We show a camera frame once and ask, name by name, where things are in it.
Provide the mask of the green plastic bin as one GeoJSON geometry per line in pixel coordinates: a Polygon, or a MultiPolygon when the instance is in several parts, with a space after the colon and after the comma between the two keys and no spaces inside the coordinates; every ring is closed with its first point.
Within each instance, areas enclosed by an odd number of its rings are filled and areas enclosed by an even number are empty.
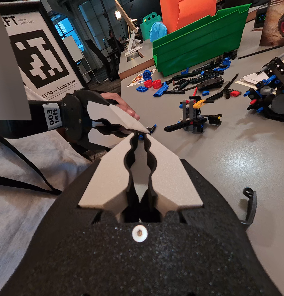
{"type": "Polygon", "coordinates": [[[220,9],[152,43],[154,64],[164,77],[240,46],[251,2],[220,9]]]}

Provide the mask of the colourful sticker sheet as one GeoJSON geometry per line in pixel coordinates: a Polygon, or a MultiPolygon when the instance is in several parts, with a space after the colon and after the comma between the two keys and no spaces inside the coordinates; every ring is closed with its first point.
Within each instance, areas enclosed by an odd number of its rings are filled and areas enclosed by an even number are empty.
{"type": "MultiPolygon", "coordinates": [[[[152,69],[150,70],[152,72],[152,75],[155,73],[156,69],[152,69]]],[[[138,85],[140,83],[144,84],[144,79],[142,77],[142,74],[143,73],[139,73],[133,80],[131,83],[128,84],[127,87],[131,87],[131,86],[135,86],[135,85],[138,85]]]]}

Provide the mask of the lego instruction booklet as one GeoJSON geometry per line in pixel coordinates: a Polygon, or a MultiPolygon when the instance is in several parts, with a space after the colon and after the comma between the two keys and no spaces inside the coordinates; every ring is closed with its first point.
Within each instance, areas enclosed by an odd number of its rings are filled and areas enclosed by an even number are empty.
{"type": "Polygon", "coordinates": [[[252,73],[250,75],[240,78],[238,81],[236,81],[236,83],[256,89],[255,85],[259,81],[267,80],[268,78],[269,77],[266,75],[265,72],[261,73],[258,76],[255,73],[252,73]]]}

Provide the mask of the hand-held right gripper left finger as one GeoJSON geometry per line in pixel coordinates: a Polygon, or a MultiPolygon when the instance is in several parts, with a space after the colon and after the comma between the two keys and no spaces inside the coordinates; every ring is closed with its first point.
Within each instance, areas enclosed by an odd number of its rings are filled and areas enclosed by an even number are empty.
{"type": "Polygon", "coordinates": [[[131,167],[135,162],[136,133],[125,137],[105,154],[78,206],[120,214],[124,222],[136,222],[136,191],[131,167]]]}

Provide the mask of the long black lego axle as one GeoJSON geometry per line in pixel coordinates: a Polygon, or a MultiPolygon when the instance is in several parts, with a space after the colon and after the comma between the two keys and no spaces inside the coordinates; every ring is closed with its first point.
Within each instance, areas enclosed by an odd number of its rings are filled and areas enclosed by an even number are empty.
{"type": "Polygon", "coordinates": [[[281,47],[283,47],[283,46],[274,46],[274,47],[270,47],[270,48],[267,48],[267,49],[264,49],[264,50],[256,51],[254,53],[250,53],[250,54],[238,57],[238,60],[246,58],[246,57],[255,56],[257,54],[265,53],[265,52],[268,52],[268,51],[271,51],[271,50],[275,50],[275,49],[278,49],[278,48],[281,48],[281,47]]]}

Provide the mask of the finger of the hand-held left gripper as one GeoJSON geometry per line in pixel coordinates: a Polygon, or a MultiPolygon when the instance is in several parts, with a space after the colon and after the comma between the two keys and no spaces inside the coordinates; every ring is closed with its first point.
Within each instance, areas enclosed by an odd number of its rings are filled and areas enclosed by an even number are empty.
{"type": "Polygon", "coordinates": [[[132,129],[126,129],[121,125],[98,125],[91,128],[88,140],[90,143],[111,149],[132,132],[132,129]]]}
{"type": "Polygon", "coordinates": [[[145,126],[116,105],[88,102],[87,112],[90,119],[94,122],[107,126],[119,126],[127,131],[150,134],[150,131],[145,126]]]}

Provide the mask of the person's left hand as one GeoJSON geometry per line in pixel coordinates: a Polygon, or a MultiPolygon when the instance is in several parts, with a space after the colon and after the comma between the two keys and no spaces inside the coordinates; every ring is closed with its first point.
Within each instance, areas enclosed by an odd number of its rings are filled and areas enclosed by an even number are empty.
{"type": "Polygon", "coordinates": [[[114,100],[117,102],[117,106],[132,116],[137,121],[140,120],[140,116],[121,98],[121,96],[117,93],[101,93],[101,96],[106,100],[114,100]]]}

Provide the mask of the white sign with square marker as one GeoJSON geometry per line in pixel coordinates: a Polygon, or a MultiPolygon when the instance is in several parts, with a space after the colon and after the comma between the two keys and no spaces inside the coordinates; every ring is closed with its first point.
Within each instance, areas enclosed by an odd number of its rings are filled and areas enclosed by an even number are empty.
{"type": "Polygon", "coordinates": [[[0,16],[26,87],[49,101],[89,90],[41,1],[0,2],[0,16]]]}

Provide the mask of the small black blue lego connector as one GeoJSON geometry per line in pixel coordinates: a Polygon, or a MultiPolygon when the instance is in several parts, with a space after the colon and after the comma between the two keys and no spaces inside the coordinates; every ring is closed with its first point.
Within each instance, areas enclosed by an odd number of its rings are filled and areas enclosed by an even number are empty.
{"type": "MultiPolygon", "coordinates": [[[[156,128],[157,128],[156,124],[154,124],[152,127],[150,127],[150,126],[146,127],[146,129],[148,130],[150,135],[152,135],[155,132],[156,128]]],[[[138,140],[143,141],[144,140],[144,135],[146,135],[146,134],[139,132],[138,133],[138,140]]]]}

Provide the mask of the blue plastic bag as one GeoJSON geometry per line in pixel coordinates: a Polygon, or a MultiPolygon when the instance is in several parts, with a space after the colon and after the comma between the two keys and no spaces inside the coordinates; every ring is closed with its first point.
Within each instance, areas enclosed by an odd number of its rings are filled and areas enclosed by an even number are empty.
{"type": "Polygon", "coordinates": [[[149,33],[150,42],[154,42],[155,40],[158,40],[164,36],[167,35],[167,27],[160,21],[155,22],[149,33]]]}

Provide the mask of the orange plastic bin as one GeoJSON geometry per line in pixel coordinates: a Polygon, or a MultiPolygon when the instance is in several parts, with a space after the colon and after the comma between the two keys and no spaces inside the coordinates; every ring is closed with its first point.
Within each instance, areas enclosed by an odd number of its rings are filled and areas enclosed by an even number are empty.
{"type": "Polygon", "coordinates": [[[216,13],[216,0],[160,0],[160,6],[167,34],[216,13]]]}

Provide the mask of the white board on stand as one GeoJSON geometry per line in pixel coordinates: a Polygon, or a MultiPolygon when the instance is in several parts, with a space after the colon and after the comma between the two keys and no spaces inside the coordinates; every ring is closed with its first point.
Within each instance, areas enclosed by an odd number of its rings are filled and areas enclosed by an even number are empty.
{"type": "Polygon", "coordinates": [[[76,63],[78,69],[80,70],[81,75],[83,76],[86,83],[90,82],[92,78],[90,74],[92,74],[95,79],[96,83],[100,84],[100,81],[96,78],[91,66],[89,65],[86,57],[84,56],[81,49],[77,46],[75,40],[72,36],[62,38],[67,50],[69,51],[70,55],[73,58],[73,61],[76,63]]]}

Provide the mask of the small black device green display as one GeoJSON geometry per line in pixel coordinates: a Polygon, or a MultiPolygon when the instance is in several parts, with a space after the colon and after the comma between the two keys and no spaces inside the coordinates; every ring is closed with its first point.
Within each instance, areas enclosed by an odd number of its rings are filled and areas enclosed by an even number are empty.
{"type": "Polygon", "coordinates": [[[254,22],[254,28],[263,28],[265,18],[266,18],[266,12],[267,12],[268,4],[264,4],[260,6],[257,9],[256,16],[255,16],[255,22],[254,22]]]}

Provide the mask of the grey yellow lego sub-assembly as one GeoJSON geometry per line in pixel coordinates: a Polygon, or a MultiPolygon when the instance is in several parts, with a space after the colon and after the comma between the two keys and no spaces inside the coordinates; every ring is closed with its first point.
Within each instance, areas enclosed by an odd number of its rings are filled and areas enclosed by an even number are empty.
{"type": "Polygon", "coordinates": [[[184,129],[185,131],[202,133],[206,123],[215,126],[221,125],[222,114],[205,115],[202,114],[200,109],[206,104],[213,104],[215,100],[221,96],[221,93],[217,93],[207,99],[202,99],[201,96],[191,96],[187,100],[182,101],[180,103],[180,109],[182,109],[182,119],[176,124],[166,126],[164,131],[172,132],[184,129]]]}

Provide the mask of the black blue lego chassis assembly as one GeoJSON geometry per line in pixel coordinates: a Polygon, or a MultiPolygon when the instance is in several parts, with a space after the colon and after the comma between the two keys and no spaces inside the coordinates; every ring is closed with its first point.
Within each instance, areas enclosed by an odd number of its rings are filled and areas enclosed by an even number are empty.
{"type": "Polygon", "coordinates": [[[244,93],[251,101],[247,110],[261,113],[265,118],[284,122],[284,53],[266,63],[256,76],[265,74],[244,93]]]}

